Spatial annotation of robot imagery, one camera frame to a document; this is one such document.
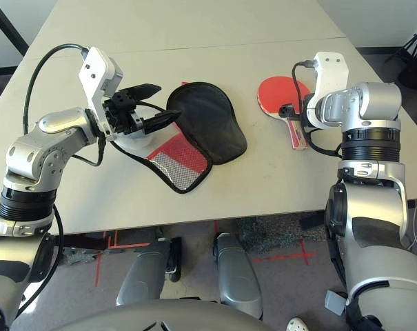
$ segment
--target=black tripod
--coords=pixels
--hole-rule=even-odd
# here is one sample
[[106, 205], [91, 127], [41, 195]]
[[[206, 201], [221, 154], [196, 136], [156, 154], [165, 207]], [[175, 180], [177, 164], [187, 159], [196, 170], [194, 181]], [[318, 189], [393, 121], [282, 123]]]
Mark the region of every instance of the black tripod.
[[412, 52], [412, 57], [415, 57], [415, 53], [416, 53], [416, 50], [417, 50], [417, 33], [416, 34], [414, 34], [414, 36], [407, 42], [407, 43], [405, 43], [402, 47], [400, 47], [400, 49], [399, 50], [397, 50], [395, 53], [393, 53], [390, 57], [388, 57], [386, 60], [385, 60], [385, 63], [387, 63], [387, 62], [389, 62], [392, 58], [394, 58], [394, 57], [400, 57], [401, 59], [402, 59], [402, 57], [401, 57], [401, 52], [403, 51], [403, 50], [408, 50], [414, 43], [415, 43], [415, 41], [416, 41], [416, 46], [415, 46], [415, 48], [414, 48], [414, 51]]

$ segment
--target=cable connector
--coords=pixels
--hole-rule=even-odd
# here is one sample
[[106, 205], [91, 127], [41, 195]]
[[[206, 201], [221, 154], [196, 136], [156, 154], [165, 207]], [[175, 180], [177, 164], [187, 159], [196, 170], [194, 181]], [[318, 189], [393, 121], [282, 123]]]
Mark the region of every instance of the cable connector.
[[83, 61], [87, 57], [87, 54], [89, 54], [89, 48], [88, 47], [83, 47], [83, 49], [81, 50], [81, 57], [83, 58]]
[[300, 62], [300, 65], [306, 68], [314, 68], [314, 66], [316, 65], [315, 60], [304, 60], [302, 62]]

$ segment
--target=white wall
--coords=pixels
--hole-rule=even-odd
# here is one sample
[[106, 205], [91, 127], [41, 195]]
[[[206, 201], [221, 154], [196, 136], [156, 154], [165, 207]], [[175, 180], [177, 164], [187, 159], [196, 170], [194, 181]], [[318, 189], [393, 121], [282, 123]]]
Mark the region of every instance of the white wall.
[[356, 47], [401, 46], [417, 30], [417, 0], [318, 0]]
[[[57, 0], [0, 0], [0, 8], [30, 45], [56, 2]], [[22, 58], [0, 30], [0, 68], [16, 66]]]

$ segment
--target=black cable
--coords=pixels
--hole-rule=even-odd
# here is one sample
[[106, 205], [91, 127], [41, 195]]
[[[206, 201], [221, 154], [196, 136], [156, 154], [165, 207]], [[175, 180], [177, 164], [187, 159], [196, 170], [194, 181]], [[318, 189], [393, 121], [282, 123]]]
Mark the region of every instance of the black cable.
[[[29, 115], [29, 103], [30, 103], [30, 96], [32, 94], [32, 89], [34, 87], [35, 81], [37, 80], [38, 74], [41, 70], [41, 68], [44, 66], [44, 64], [46, 63], [46, 61], [56, 52], [58, 52], [59, 50], [64, 50], [66, 48], [76, 48], [79, 49], [81, 51], [81, 53], [84, 52], [88, 52], [88, 49], [75, 44], [75, 43], [64, 43], [63, 45], [58, 45], [57, 47], [51, 49], [38, 63], [37, 67], [34, 70], [34, 73], [32, 74], [32, 77], [30, 78], [30, 82], [29, 82], [29, 86], [28, 86], [28, 91], [26, 92], [26, 99], [24, 101], [24, 110], [23, 110], [23, 133], [27, 134], [28, 133], [28, 115]], [[99, 145], [99, 156], [98, 156], [98, 162], [97, 163], [93, 163], [87, 159], [84, 159], [83, 157], [77, 157], [80, 158], [80, 160], [85, 161], [86, 163], [90, 164], [90, 165], [94, 165], [94, 164], [101, 164], [102, 162], [102, 154], [103, 154], [103, 148], [105, 146], [105, 139], [104, 142], [101, 142], [100, 144], [100, 138], [98, 140], [98, 145]], [[20, 314], [36, 299], [36, 297], [41, 293], [41, 291], [44, 289], [44, 287], [48, 284], [48, 282], [50, 281], [50, 279], [52, 278], [53, 274], [55, 273], [55, 270], [57, 269], [60, 261], [63, 258], [63, 247], [64, 247], [64, 231], [63, 231], [63, 224], [61, 221], [61, 217], [59, 215], [58, 209], [54, 204], [54, 214], [55, 214], [55, 219], [57, 220], [57, 226], [58, 226], [58, 236], [59, 236], [59, 243], [58, 243], [58, 252], [57, 252], [57, 257], [55, 258], [55, 262], [52, 265], [52, 267], [50, 268], [50, 271], [47, 275], [47, 277], [44, 279], [43, 283], [41, 283], [41, 285], [38, 287], [37, 291], [35, 291], [35, 293], [19, 308], [17, 315], [15, 318], [17, 318], [18, 316], [20, 316]]]
[[57, 220], [58, 225], [58, 252], [57, 257], [55, 258], [55, 262], [50, 269], [47, 277], [44, 279], [43, 283], [41, 283], [40, 287], [37, 291], [18, 309], [17, 315], [15, 318], [21, 315], [24, 310], [29, 307], [29, 305], [35, 300], [35, 298], [41, 293], [41, 291], [44, 289], [44, 287], [49, 283], [50, 279], [52, 278], [53, 274], [55, 273], [55, 270], [57, 269], [59, 263], [63, 259], [63, 248], [64, 248], [64, 231], [63, 231], [63, 223], [61, 222], [61, 216], [59, 215], [57, 207], [54, 205], [54, 213], [55, 213], [55, 219]]
[[37, 80], [37, 76], [41, 70], [41, 68], [44, 66], [46, 61], [56, 52], [59, 50], [65, 50], [66, 48], [77, 48], [82, 52], [88, 52], [88, 49], [78, 45], [76, 43], [64, 43], [62, 45], [58, 45], [57, 47], [51, 49], [41, 60], [38, 62], [37, 67], [34, 70], [34, 73], [32, 74], [32, 77], [30, 77], [30, 82], [28, 86], [28, 91], [26, 92], [26, 99], [24, 101], [24, 112], [23, 112], [23, 132], [24, 134], [28, 133], [28, 115], [29, 115], [29, 103], [30, 103], [30, 95], [32, 94], [32, 89], [34, 88], [35, 81]]
[[136, 104], [137, 105], [140, 105], [140, 106], [151, 107], [151, 108], [154, 108], [154, 109], [156, 109], [156, 110], [158, 110], [160, 112], [165, 112], [165, 109], [163, 109], [163, 108], [161, 108], [159, 106], [156, 106], [153, 103], [148, 103], [148, 102], [144, 102], [144, 101], [137, 101]]
[[[76, 43], [64, 43], [62, 45], [58, 45], [57, 47], [51, 49], [41, 60], [40, 62], [38, 62], [37, 67], [34, 70], [34, 73], [32, 74], [32, 76], [30, 77], [30, 82], [29, 82], [29, 86], [28, 86], [28, 91], [26, 92], [26, 99], [24, 101], [24, 110], [23, 110], [23, 133], [27, 134], [28, 133], [28, 122], [29, 122], [29, 104], [30, 104], [30, 96], [32, 94], [32, 89], [34, 88], [34, 84], [35, 81], [37, 80], [38, 74], [40, 73], [40, 70], [42, 69], [42, 67], [44, 66], [44, 64], [46, 63], [46, 61], [56, 52], [60, 51], [60, 50], [65, 50], [67, 48], [76, 48], [78, 50], [81, 51], [81, 54], [83, 53], [87, 53], [88, 49], [86, 47], [83, 47], [81, 45], [78, 45]], [[98, 140], [98, 161], [92, 162], [87, 160], [84, 157], [80, 157], [79, 155], [72, 155], [72, 157], [74, 159], [78, 159], [82, 162], [86, 162], [89, 166], [94, 166], [97, 167], [101, 164], [102, 160], [103, 160], [103, 156], [104, 156], [104, 147], [105, 147], [105, 143], [104, 146], [102, 146], [102, 149], [100, 149], [100, 142]]]
[[86, 162], [89, 166], [98, 167], [101, 165], [101, 162], [103, 161], [103, 158], [104, 158], [104, 147], [105, 147], [106, 142], [107, 141], [105, 140], [105, 135], [102, 132], [100, 132], [98, 136], [98, 161], [97, 162], [91, 162], [84, 157], [80, 157], [79, 155], [72, 155], [72, 157], [82, 162]]
[[339, 157], [341, 159], [341, 155], [339, 155], [338, 151], [340, 150], [341, 144], [335, 149], [335, 150], [326, 150], [324, 148], [318, 147], [315, 143], [312, 142], [312, 136], [311, 133], [321, 130], [319, 128], [313, 129], [310, 132], [306, 132], [305, 131], [305, 126], [307, 126], [307, 123], [305, 122], [306, 120], [306, 116], [305, 114], [303, 114], [303, 102], [302, 102], [302, 96], [300, 93], [300, 88], [298, 86], [298, 81], [296, 78], [296, 68], [299, 66], [305, 66], [307, 68], [310, 68], [311, 65], [313, 64], [313, 62], [311, 60], [306, 60], [306, 61], [302, 61], [302, 62], [297, 62], [296, 64], [294, 64], [294, 67], [292, 67], [292, 80], [294, 81], [294, 86], [296, 88], [297, 91], [297, 97], [298, 97], [298, 106], [300, 107], [300, 111], [301, 111], [301, 115], [300, 115], [300, 127], [302, 128], [302, 133], [303, 136], [306, 139], [306, 142], [308, 143], [309, 146], [311, 146], [311, 148], [313, 150], [315, 150], [316, 152], [319, 152], [321, 154], [324, 155], [328, 155], [330, 157]]

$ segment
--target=ping pong paddle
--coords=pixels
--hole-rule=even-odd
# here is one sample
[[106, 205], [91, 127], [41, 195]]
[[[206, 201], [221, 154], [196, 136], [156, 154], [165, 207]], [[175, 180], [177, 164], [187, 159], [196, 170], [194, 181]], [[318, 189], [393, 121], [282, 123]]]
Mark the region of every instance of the ping pong paddle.
[[[303, 99], [310, 91], [300, 81], [298, 81], [298, 86]], [[280, 119], [288, 125], [293, 149], [304, 150], [307, 148], [307, 142], [303, 136], [300, 121], [282, 118], [278, 114], [281, 106], [289, 103], [294, 105], [295, 113], [300, 114], [297, 91], [291, 77], [275, 76], [264, 80], [258, 87], [257, 100], [265, 114], [275, 119]]]

